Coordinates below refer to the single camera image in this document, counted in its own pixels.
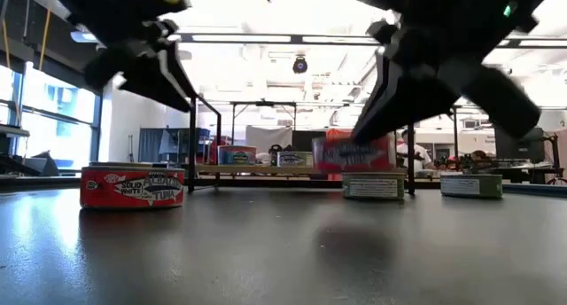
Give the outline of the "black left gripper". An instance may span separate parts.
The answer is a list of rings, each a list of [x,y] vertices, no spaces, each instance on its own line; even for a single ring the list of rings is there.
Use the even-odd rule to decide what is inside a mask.
[[[185,73],[178,42],[170,38],[179,27],[161,17],[182,12],[190,0],[58,0],[66,20],[85,27],[103,51],[84,68],[86,83],[96,89],[121,74],[120,90],[135,93],[181,112],[190,111],[186,98],[198,93]]]

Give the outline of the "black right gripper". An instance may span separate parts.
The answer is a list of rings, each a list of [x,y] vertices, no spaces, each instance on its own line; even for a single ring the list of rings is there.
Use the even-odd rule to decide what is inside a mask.
[[[399,14],[378,21],[369,34],[376,82],[352,131],[366,144],[396,129],[448,113],[459,98],[480,107],[512,137],[540,119],[524,89],[485,57],[512,31],[528,33],[541,0],[359,0]]]

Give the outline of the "red label tuna can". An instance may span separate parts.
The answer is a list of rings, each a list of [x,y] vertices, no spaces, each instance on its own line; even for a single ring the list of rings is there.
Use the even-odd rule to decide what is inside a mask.
[[[180,207],[185,171],[179,168],[84,167],[80,204],[97,209]]]
[[[395,147],[389,137],[356,144],[349,137],[316,138],[312,142],[314,168],[327,174],[381,172],[396,168]]]

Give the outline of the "green label tuna can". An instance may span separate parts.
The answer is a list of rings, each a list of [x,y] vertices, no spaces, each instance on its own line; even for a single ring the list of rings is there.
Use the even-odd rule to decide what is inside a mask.
[[[444,174],[440,176],[440,191],[443,195],[481,199],[502,197],[502,177],[481,174]]]
[[[282,151],[277,154],[278,167],[313,167],[311,152]]]
[[[343,196],[346,199],[403,199],[404,181],[402,173],[344,173]]]

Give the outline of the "orange hanging cloth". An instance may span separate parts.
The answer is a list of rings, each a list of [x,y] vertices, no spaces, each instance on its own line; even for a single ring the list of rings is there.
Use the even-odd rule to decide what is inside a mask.
[[[326,138],[328,140],[336,139],[336,138],[347,138],[351,135],[350,129],[328,129],[326,132]],[[329,181],[341,181],[342,175],[341,174],[329,174],[328,175]]]

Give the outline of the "blue grey curtain partition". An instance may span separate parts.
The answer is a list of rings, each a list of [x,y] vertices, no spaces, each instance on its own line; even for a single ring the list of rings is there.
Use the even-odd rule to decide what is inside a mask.
[[[196,128],[198,137],[195,156],[198,162],[208,159],[211,136],[209,129]],[[190,129],[140,128],[138,161],[188,164]]]

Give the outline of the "black background screen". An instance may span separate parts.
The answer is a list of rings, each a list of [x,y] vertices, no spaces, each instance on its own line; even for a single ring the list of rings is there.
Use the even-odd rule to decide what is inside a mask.
[[[326,132],[322,130],[293,130],[291,146],[294,151],[312,152],[313,141],[318,138],[326,138]]]

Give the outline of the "large glass window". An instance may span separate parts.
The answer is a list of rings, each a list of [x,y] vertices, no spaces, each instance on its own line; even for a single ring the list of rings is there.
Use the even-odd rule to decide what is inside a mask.
[[[9,137],[9,154],[48,153],[58,168],[79,169],[98,158],[102,99],[34,69],[0,65],[0,124],[25,130]]]

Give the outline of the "white hanging cloth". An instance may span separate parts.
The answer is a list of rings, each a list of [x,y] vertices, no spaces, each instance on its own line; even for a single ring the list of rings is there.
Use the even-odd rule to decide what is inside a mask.
[[[257,153],[267,153],[273,145],[284,148],[292,143],[292,128],[264,129],[247,126],[245,144],[256,148]]]

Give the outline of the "cluttered background table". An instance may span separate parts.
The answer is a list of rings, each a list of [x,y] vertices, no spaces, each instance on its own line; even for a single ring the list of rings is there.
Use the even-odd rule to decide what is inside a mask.
[[[522,159],[496,159],[486,157],[473,159],[469,155],[458,159],[442,158],[434,161],[434,169],[422,169],[415,172],[417,178],[439,179],[441,174],[487,174],[500,175],[512,184],[567,184],[565,169],[557,163],[531,163]]]

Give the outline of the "black computer monitor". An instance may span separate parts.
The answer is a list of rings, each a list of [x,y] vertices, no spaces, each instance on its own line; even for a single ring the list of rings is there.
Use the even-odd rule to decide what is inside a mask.
[[[542,128],[536,127],[522,138],[511,137],[503,129],[495,128],[494,136],[498,159],[527,159],[531,163],[545,160]]]

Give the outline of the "grey side desk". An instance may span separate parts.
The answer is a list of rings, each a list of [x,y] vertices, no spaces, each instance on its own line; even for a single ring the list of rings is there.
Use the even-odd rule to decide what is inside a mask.
[[[30,133],[17,126],[0,124],[0,137],[30,137]]]

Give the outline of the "black table mat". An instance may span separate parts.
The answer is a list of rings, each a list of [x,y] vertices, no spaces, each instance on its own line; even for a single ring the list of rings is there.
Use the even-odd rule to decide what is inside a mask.
[[[200,189],[94,211],[0,194],[0,305],[567,305],[567,199]]]

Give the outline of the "black background rig frame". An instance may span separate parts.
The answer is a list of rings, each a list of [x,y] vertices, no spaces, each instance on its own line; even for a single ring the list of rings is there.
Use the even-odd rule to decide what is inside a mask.
[[[236,118],[239,115],[239,114],[237,114],[237,111],[236,111],[238,106],[244,106],[244,107],[248,107],[248,106],[257,106],[257,107],[281,106],[284,110],[286,110],[285,109],[286,106],[292,107],[293,108],[293,114],[291,114],[289,112],[288,112],[288,114],[292,117],[293,129],[295,130],[296,127],[297,127],[298,104],[296,102],[278,102],[278,101],[260,100],[260,101],[230,101],[229,103],[232,105],[232,117],[231,117],[231,131],[232,132],[234,132]]]
[[[453,118],[453,124],[456,127],[454,133],[456,152],[464,155],[482,150],[487,155],[497,158],[494,129],[503,128],[493,123],[488,115],[476,106],[457,106],[454,114],[456,115]],[[544,137],[556,134],[559,148],[565,147],[565,143],[567,143],[567,108],[544,107],[534,128],[536,127],[544,130]],[[551,144],[545,141],[544,146],[544,161],[551,161]]]

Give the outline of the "black metal shelf frame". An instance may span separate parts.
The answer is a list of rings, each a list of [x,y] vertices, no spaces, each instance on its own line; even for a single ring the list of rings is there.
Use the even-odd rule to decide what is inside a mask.
[[[406,181],[406,189],[410,196],[414,197],[416,193],[416,180],[415,180],[415,158],[416,158],[416,151],[415,151],[415,124],[410,122],[407,125],[407,134],[405,135],[405,144],[407,146],[407,150],[405,152],[396,151],[397,157],[405,156],[408,159],[408,167],[407,167],[407,181]]]
[[[204,98],[199,95],[190,98],[190,104],[192,105],[192,110],[190,111],[190,133],[189,133],[189,151],[188,151],[188,166],[187,170],[187,180],[186,185],[188,193],[193,193],[195,190],[195,181],[197,180],[197,170],[196,170],[196,154],[198,147],[198,133],[197,133],[197,112],[198,112],[198,102],[207,107],[211,112],[216,114],[216,144],[219,145],[221,142],[221,113],[210,105]]]

